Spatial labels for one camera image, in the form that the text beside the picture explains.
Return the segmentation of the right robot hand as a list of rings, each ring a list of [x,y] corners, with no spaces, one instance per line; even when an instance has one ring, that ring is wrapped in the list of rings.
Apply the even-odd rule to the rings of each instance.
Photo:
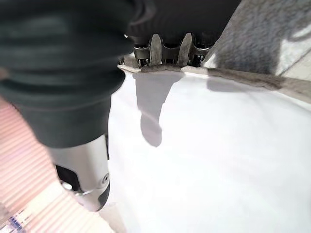
[[[237,0],[3,0],[0,95],[43,144],[62,186],[90,211],[110,191],[108,119],[134,53],[149,64],[154,34],[162,61],[176,63],[185,34],[199,66],[239,5]]]

